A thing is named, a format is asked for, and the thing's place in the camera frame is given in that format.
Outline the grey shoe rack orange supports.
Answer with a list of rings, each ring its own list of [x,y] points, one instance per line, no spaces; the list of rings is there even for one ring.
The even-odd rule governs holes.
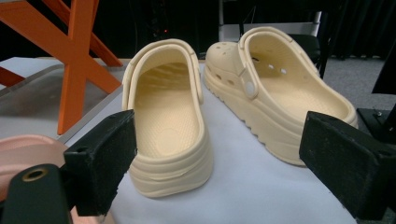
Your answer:
[[[43,0],[68,27],[64,33],[26,0],[0,1],[0,21],[64,64],[57,134],[66,142],[95,114],[83,113],[86,83],[113,95],[120,82],[91,55],[109,66],[121,61],[92,32],[99,0]]]

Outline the black metal stand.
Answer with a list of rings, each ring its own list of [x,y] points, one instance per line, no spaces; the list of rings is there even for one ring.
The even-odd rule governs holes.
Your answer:
[[[372,93],[396,96],[396,41],[381,69]],[[380,142],[396,145],[396,104],[391,110],[358,108],[357,111],[372,137]]]

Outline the black folding chair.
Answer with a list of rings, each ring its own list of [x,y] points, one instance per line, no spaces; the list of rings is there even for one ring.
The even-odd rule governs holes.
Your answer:
[[[290,36],[301,46],[316,66],[319,76],[324,78],[332,43],[332,16],[327,12],[321,13],[317,36],[297,34],[290,34]]]

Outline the pale blue table cover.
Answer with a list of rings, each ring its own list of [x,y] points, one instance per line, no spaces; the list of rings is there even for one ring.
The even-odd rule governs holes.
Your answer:
[[[121,90],[106,94],[89,84],[85,96],[89,116],[76,129],[59,135],[63,64],[19,57],[0,64],[22,77],[41,76],[0,100],[0,138],[43,134],[71,146],[121,110]],[[209,90],[203,95],[201,109],[214,155],[210,178],[197,189],[148,198],[126,175],[103,223],[357,224],[310,170],[275,158],[219,98]]]

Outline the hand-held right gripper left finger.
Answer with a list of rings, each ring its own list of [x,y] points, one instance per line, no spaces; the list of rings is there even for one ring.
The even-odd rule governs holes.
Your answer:
[[[69,205],[82,217],[107,214],[136,152],[134,111],[99,122],[64,152]]]

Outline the pink slipper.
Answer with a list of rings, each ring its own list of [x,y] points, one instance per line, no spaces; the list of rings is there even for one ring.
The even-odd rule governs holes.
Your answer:
[[[0,224],[115,224],[78,214],[61,175],[66,150],[44,135],[0,140]]]

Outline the white desk frame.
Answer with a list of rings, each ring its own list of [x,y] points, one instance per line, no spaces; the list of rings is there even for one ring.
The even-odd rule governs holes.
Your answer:
[[[219,0],[219,41],[237,41],[244,32],[271,26],[288,34],[317,35],[322,12],[297,11],[303,0]]]

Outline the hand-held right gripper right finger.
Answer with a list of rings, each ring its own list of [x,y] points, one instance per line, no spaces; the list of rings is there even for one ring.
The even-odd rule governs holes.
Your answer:
[[[396,148],[342,120],[309,111],[300,159],[354,218],[396,214]]]

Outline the cream clog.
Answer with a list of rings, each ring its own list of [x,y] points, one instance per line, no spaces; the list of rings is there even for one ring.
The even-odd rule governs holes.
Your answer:
[[[299,148],[309,111],[358,126],[352,103],[318,76],[292,37],[273,27],[210,46],[204,79],[273,156],[292,165],[304,165]]]
[[[136,190],[159,198],[201,187],[214,156],[191,46],[178,39],[146,45],[128,63],[122,85],[122,108],[134,111],[137,155],[129,173]]]

